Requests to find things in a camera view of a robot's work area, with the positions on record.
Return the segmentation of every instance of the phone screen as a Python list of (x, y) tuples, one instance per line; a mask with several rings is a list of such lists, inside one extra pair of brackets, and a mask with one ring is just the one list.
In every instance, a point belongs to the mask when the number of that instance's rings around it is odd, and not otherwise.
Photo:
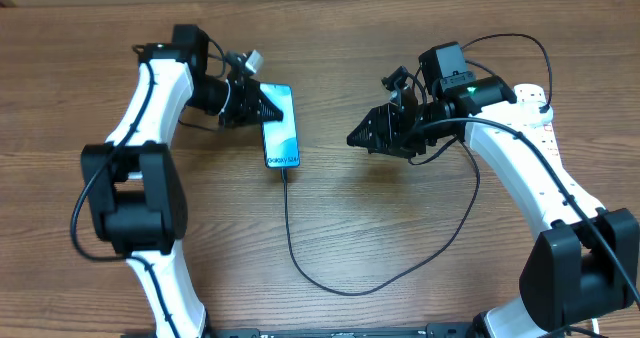
[(297, 167), (300, 165), (300, 152), (291, 87), (261, 83), (260, 90), (283, 112), (281, 122), (262, 124), (264, 163), (267, 168)]

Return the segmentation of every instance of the smartphone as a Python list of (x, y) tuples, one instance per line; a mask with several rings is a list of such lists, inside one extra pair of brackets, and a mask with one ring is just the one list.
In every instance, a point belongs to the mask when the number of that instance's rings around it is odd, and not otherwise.
[(260, 90), (283, 112), (281, 122), (262, 124), (264, 163), (267, 168), (273, 169), (298, 167), (300, 152), (298, 151), (298, 133), (291, 87), (261, 83)]

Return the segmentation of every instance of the wood grain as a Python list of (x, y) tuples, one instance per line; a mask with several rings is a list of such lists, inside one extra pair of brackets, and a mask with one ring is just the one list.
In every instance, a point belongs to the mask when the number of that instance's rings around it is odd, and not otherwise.
[[(225, 49), (259, 49), (260, 79), (295, 92), (302, 166), (292, 172), (292, 234), (320, 282), (358, 291), (437, 250), (471, 197), (459, 147), (420, 168), (347, 147), (346, 135), (387, 94), (379, 79), (417, 67), (426, 49), (496, 32), (548, 48), (555, 127), (569, 172), (610, 208), (640, 212), (640, 0), (385, 0), (0, 10), (0, 337), (116, 337), (152, 329), (124, 264), (90, 264), (71, 248), (82, 147), (122, 117), (137, 67), (130, 46), (166, 42), (197, 23)], [(467, 56), (512, 84), (546, 87), (544, 60), (519, 39)], [(187, 121), (215, 119), (187, 111)], [(481, 162), (482, 187), (458, 239), (426, 267), (366, 297), (312, 287), (290, 262), (279, 173), (264, 167), (259, 128), (180, 127), (173, 156), (190, 210), (185, 254), (219, 328), (420, 326), (469, 320), (518, 293), (528, 228)], [(97, 242), (88, 211), (81, 240)], [(633, 309), (601, 321), (635, 337)]]

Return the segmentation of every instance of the blue smartphone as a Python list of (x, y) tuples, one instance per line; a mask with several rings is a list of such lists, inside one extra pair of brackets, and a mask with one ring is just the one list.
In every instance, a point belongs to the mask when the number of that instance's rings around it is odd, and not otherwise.
[(298, 133), (291, 87), (261, 83), (260, 90), (283, 112), (281, 122), (262, 124), (264, 163), (267, 168), (273, 169), (298, 167), (300, 152), (298, 151)]

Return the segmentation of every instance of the wooden table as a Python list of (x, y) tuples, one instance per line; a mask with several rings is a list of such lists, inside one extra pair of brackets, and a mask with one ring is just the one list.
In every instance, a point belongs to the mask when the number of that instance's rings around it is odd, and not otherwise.
[[(130, 46), (167, 42), (197, 23), (225, 49), (259, 49), (260, 79), (295, 92), (302, 166), (291, 174), (300, 264), (320, 282), (368, 289), (437, 250), (471, 197), (468, 159), (453, 148), (410, 167), (367, 155), (346, 135), (388, 93), (380, 78), (430, 47), (522, 32), (548, 48), (565, 166), (610, 208), (640, 214), (640, 0), (385, 0), (0, 9), (0, 336), (115, 337), (152, 329), (144, 293), (122, 263), (91, 264), (68, 224), (82, 188), (83, 146), (115, 128), (138, 80)], [(467, 53), (512, 84), (547, 87), (531, 42), (503, 38)], [(215, 126), (188, 111), (185, 120)], [(287, 252), (279, 173), (264, 167), (258, 127), (179, 127), (172, 147), (190, 210), (185, 254), (218, 328), (420, 326), (470, 320), (518, 293), (533, 245), (484, 162), (475, 207), (454, 244), (370, 296), (330, 295)], [(80, 238), (98, 242), (88, 209)], [(601, 320), (636, 337), (634, 309)]]

